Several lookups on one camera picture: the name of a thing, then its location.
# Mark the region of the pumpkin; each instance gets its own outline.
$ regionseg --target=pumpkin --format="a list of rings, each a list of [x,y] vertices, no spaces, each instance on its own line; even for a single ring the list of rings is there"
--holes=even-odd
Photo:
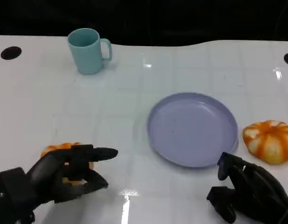
[[[52,146],[47,146],[44,151],[41,153],[41,157],[45,156],[47,153],[51,152],[51,151],[56,151],[58,149],[68,149],[70,150],[71,149],[71,146],[77,146],[77,145],[80,145],[79,142],[74,142],[74,143],[69,143],[69,142],[66,142],[66,143],[63,143],[61,145],[52,145]],[[93,169],[94,168],[94,165],[93,165],[93,162],[89,162],[89,168],[90,169]],[[67,177],[64,177],[63,178],[63,183],[71,183],[73,186],[76,186],[76,185],[79,185],[81,184],[82,182],[80,181],[69,181]]]
[[[288,125],[267,120],[254,123],[243,130],[248,151],[270,164],[288,161]]]

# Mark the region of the white table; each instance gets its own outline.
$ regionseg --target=white table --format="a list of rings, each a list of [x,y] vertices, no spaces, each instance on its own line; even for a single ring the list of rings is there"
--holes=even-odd
[[[119,150],[95,164],[108,189],[36,211],[42,224],[217,224],[206,196],[217,168],[188,170],[148,146],[145,122],[162,97],[182,91],[221,100],[240,131],[255,121],[288,122],[288,42],[214,41],[184,47],[113,45],[114,59],[96,75],[77,73],[65,37],[0,36],[0,171],[27,171],[45,146],[80,141]],[[242,138],[235,153],[262,165],[288,193],[288,163],[269,166],[251,156]],[[250,223],[238,215],[236,223]]]

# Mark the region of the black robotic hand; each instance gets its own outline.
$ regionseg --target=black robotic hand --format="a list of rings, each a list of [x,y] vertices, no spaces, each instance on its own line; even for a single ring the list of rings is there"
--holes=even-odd
[[[269,172],[227,153],[218,165],[218,179],[229,176],[235,189],[212,187],[207,200],[225,221],[233,223],[238,210],[265,224],[288,224],[288,196]]]
[[[73,200],[106,188],[107,181],[89,168],[89,162],[112,159],[117,154],[111,148],[77,145],[47,153],[27,174],[22,168],[0,172],[0,224],[30,224],[35,220],[33,210],[40,204]],[[63,183],[65,177],[85,183]]]

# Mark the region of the teal mug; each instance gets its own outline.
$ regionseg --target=teal mug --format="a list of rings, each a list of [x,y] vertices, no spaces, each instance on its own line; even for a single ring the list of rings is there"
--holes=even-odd
[[[100,42],[105,42],[109,49],[109,57],[102,58]],[[78,72],[88,75],[99,72],[103,61],[112,59],[112,46],[108,39],[100,39],[99,33],[90,28],[72,31],[68,35],[68,44]]]

